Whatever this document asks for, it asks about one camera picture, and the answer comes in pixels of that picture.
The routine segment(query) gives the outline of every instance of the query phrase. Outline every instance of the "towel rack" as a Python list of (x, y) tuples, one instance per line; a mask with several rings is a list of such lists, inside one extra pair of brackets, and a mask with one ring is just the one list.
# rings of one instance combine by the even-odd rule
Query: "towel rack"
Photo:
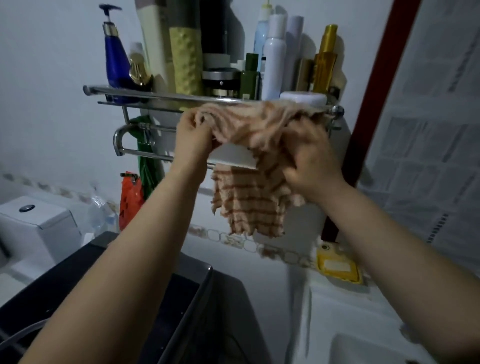
[[(146, 158), (155, 158), (163, 161), (171, 162), (173, 161), (172, 156), (142, 152), (135, 149), (126, 149), (123, 147), (122, 138), (123, 136), (134, 129), (144, 130), (150, 132), (151, 130), (156, 130), (160, 132), (175, 133), (176, 128), (161, 126), (156, 124), (147, 124), (147, 123), (130, 123), (130, 118), (128, 116), (127, 108), (135, 109), (145, 109), (145, 110), (157, 110), (157, 111), (169, 111), (182, 113), (183, 111), (180, 108), (188, 108), (193, 106), (198, 106), (207, 102), (213, 102), (217, 104), (224, 105), (236, 105), (242, 103), (252, 103), (259, 101), (249, 101), (242, 100), (239, 98), (229, 98), (229, 97), (208, 97), (208, 96), (192, 96), (192, 95), (182, 95), (182, 94), (169, 94), (169, 93), (155, 93), (155, 92), (145, 92), (145, 91), (135, 91), (123, 88), (113, 88), (110, 86), (83, 86), (83, 91), (87, 96), (93, 95), (105, 95), (107, 101), (98, 101), (98, 104), (108, 105), (108, 106), (120, 106), (123, 111), (123, 117), (125, 120), (125, 125), (118, 128), (113, 135), (113, 148), (117, 156), (123, 156), (125, 154), (131, 154), (134, 156), (141, 156)], [(137, 97), (140, 99), (148, 100), (160, 100), (165, 101), (165, 104), (156, 104), (154, 102), (137, 102), (137, 103), (128, 103), (122, 104), (113, 101), (113, 96), (123, 96), (123, 97)], [(327, 107), (325, 113), (330, 115), (332, 122), (327, 125), (327, 129), (330, 135), (332, 130), (339, 130), (340, 127), (336, 126), (333, 121), (341, 118), (344, 115), (344, 109), (340, 105), (331, 105)], [(212, 169), (215, 166), (215, 163), (207, 162), (207, 167)]]

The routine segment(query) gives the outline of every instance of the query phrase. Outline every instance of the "forearm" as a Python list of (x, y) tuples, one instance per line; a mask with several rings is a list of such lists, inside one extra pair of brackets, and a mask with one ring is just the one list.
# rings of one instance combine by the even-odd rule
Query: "forearm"
[(192, 216), (198, 186), (189, 183), (186, 173), (167, 174), (58, 308), (23, 364), (135, 362)]
[(344, 186), (319, 201), (395, 310), (441, 357), (480, 345), (479, 280)]

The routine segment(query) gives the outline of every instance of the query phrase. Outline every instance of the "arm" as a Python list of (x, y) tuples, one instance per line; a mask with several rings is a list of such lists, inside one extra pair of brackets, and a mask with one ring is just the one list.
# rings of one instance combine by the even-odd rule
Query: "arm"
[(480, 354), (480, 280), (394, 222), (343, 179), (325, 131), (303, 119), (284, 135), (284, 174), (345, 234), (368, 272), (425, 346), (444, 360)]
[(211, 131), (193, 112), (177, 126), (170, 171), (56, 310), (21, 360), (135, 363), (175, 268), (205, 177)]

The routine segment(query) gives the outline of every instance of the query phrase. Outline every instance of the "flush button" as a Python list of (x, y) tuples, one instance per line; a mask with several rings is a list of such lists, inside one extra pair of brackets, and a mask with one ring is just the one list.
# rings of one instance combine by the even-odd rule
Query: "flush button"
[(34, 208), (35, 208), (35, 205), (25, 205), (19, 208), (18, 211), (27, 212), (27, 211), (33, 210)]

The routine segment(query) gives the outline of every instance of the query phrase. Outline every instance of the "hand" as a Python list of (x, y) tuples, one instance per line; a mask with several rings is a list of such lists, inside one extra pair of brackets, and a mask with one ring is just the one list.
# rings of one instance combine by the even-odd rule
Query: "hand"
[(188, 175), (200, 185), (205, 178), (207, 158), (213, 149), (212, 129), (202, 124), (195, 126), (197, 109), (185, 111), (177, 125), (175, 157), (171, 170)]
[(303, 117), (288, 125), (282, 140), (289, 154), (283, 173), (295, 192), (321, 205), (347, 184), (323, 126)]

